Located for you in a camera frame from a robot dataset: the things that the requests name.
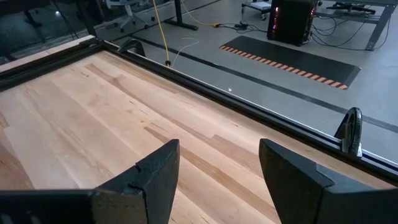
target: wooden plank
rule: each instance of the wooden plank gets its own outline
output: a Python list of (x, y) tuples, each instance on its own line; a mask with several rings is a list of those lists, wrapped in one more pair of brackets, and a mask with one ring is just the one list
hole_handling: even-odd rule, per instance
[(0, 93), (0, 187), (95, 187), (172, 138), (181, 158), (170, 223), (280, 223), (260, 138), (391, 187), (106, 52)]

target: hazard stripe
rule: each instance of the hazard stripe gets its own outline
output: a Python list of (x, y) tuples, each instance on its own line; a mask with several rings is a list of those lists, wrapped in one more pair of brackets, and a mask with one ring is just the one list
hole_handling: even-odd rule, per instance
[(340, 82), (335, 82), (335, 83), (331, 84), (331, 86), (336, 87), (336, 86), (338, 86), (340, 84), (341, 84)]
[(284, 65), (282, 63), (273, 62), (271, 60), (259, 57), (257, 55), (252, 55), (250, 53), (243, 52), (243, 51), (238, 50), (238, 49), (233, 49), (232, 47), (227, 47), (225, 45), (222, 45), (220, 47), (220, 49), (228, 51), (228, 52), (232, 52), (234, 54), (237, 54), (237, 55), (242, 56), (242, 57), (246, 57), (248, 59), (256, 60), (258, 62), (264, 63), (266, 65), (273, 66), (275, 68), (279, 68), (279, 69), (285, 70), (286, 72), (292, 72), (292, 73), (295, 73), (297, 75), (303, 76), (305, 78), (316, 80), (316, 81), (318, 81), (320, 83), (324, 83), (326, 85), (330, 85), (330, 86), (333, 86), (335, 88), (339, 88), (340, 90), (346, 90), (348, 88), (348, 86), (346, 86), (346, 85), (344, 85), (344, 84), (342, 84), (340, 82), (336, 82), (334, 80), (330, 80), (330, 79), (327, 79), (325, 77), (320, 77), (319, 75), (314, 75), (314, 74), (312, 74), (310, 72), (307, 73), (306, 71), (302, 71), (302, 70), (300, 70), (298, 68), (290, 67), (290, 66)]

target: desk leg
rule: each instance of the desk leg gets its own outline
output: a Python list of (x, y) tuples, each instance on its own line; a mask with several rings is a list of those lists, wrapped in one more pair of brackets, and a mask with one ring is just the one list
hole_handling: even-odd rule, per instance
[(180, 0), (174, 0), (175, 4), (175, 15), (177, 16), (177, 21), (173, 21), (171, 19), (167, 19), (164, 22), (167, 24), (172, 24), (175, 26), (191, 29), (191, 30), (198, 30), (199, 28), (197, 26), (193, 26), (190, 24), (185, 24), (182, 22), (182, 15), (181, 15), (181, 3)]
[(76, 0), (76, 7), (81, 14), (81, 17), (86, 26), (88, 34), (97, 36), (97, 33), (95, 32), (95, 29), (94, 29), (94, 22), (91, 19), (91, 17), (88, 15), (87, 10), (85, 9), (85, 5), (82, 3), (82, 1)]
[(7, 49), (1, 46), (0, 46), (0, 56), (5, 56), (9, 61), (16, 60), (16, 58), (14, 58)]
[(391, 14), (394, 12), (396, 7), (393, 5), (388, 5), (384, 8), (383, 13), (377, 23), (376, 27), (373, 30), (371, 38), (369, 39), (368, 45), (366, 46), (366, 50), (373, 50), (374, 45), (379, 40), (381, 32), (383, 32), (388, 20), (390, 19)]

